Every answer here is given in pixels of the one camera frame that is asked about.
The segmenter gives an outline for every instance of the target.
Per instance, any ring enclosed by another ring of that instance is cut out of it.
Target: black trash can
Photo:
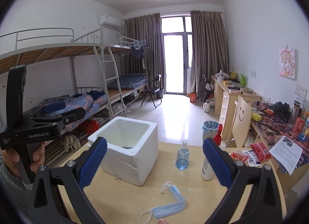
[[[163,98],[164,95],[164,89],[160,89],[160,91],[157,92],[157,99]]]

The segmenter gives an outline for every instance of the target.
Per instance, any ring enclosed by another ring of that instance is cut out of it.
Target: patterned tablecloth
[[[257,108],[260,111],[264,111],[266,108],[268,108],[272,104],[265,104],[260,103],[259,106],[257,106],[255,103],[251,103],[251,106],[254,108]],[[298,139],[298,133],[292,132],[290,128],[288,128],[288,124],[283,121],[278,115],[270,116],[267,113],[264,113],[262,116],[262,120],[259,122],[256,122],[254,120],[251,121],[252,124],[254,124],[262,133],[264,139],[266,140],[266,143],[271,149],[280,139],[283,135],[287,136],[289,139],[291,139],[294,143],[296,143],[298,146],[302,148],[302,155],[300,156],[300,159],[297,163],[296,168],[301,167],[302,165],[305,165],[306,163],[309,163],[309,143],[303,142]],[[286,173],[286,169],[283,167],[283,165],[278,162],[279,168],[283,173]]]

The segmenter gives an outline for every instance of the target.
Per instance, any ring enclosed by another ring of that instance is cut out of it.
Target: canvas painting
[[[295,80],[295,52],[294,49],[279,51],[279,75]]]

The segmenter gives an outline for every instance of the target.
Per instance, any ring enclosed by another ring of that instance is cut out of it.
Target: blue surgical mask
[[[148,209],[147,211],[145,211],[138,219],[138,223],[140,224],[140,219],[144,214],[150,213],[150,216],[148,218],[148,220],[146,222],[144,222],[143,224],[147,224],[150,220],[152,215],[154,215],[157,219],[162,218],[162,217],[166,217],[172,214],[176,214],[181,212],[182,210],[184,210],[184,208],[186,207],[186,199],[181,195],[180,191],[177,189],[177,187],[175,185],[172,185],[169,181],[166,182],[161,190],[161,193],[163,193],[164,188],[167,187],[169,189],[169,191],[172,193],[172,195],[174,196],[175,200],[177,202],[175,203],[171,203],[171,204],[167,204],[164,206],[160,206],[160,207],[155,207],[152,209]]]

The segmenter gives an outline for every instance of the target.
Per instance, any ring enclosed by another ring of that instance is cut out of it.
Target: bed ladder
[[[112,53],[112,50],[111,50],[110,46],[108,46],[108,50],[109,50],[109,54],[110,54],[112,59],[111,60],[107,60],[107,61],[104,60],[104,48],[105,47],[102,47],[102,49],[101,49],[101,58],[102,59],[100,58],[100,56],[98,54],[98,51],[97,51],[95,46],[93,46],[93,51],[95,52],[95,55],[97,56],[97,58],[100,61],[100,66],[101,66],[102,73],[103,73],[104,93],[106,95],[106,100],[107,100],[107,110],[109,112],[109,119],[112,120],[115,116],[117,116],[121,112],[123,112],[125,117],[127,117],[126,108],[125,108],[125,104],[123,102],[122,92],[121,92],[121,88],[120,88],[120,82],[119,82],[119,76],[118,76],[116,61],[115,61],[115,58],[113,56],[113,53]],[[111,78],[107,78],[107,79],[106,79],[106,76],[105,76],[105,63],[106,62],[113,62],[114,71],[115,71],[115,76],[111,77]],[[110,81],[110,80],[115,80],[115,79],[117,81],[118,93],[116,93],[116,94],[114,94],[113,96],[110,97],[108,89],[107,89],[107,83],[106,82]],[[117,111],[116,113],[113,113],[111,101],[114,98],[116,98],[117,96],[120,96],[120,101],[121,101],[122,109],[120,111]]]

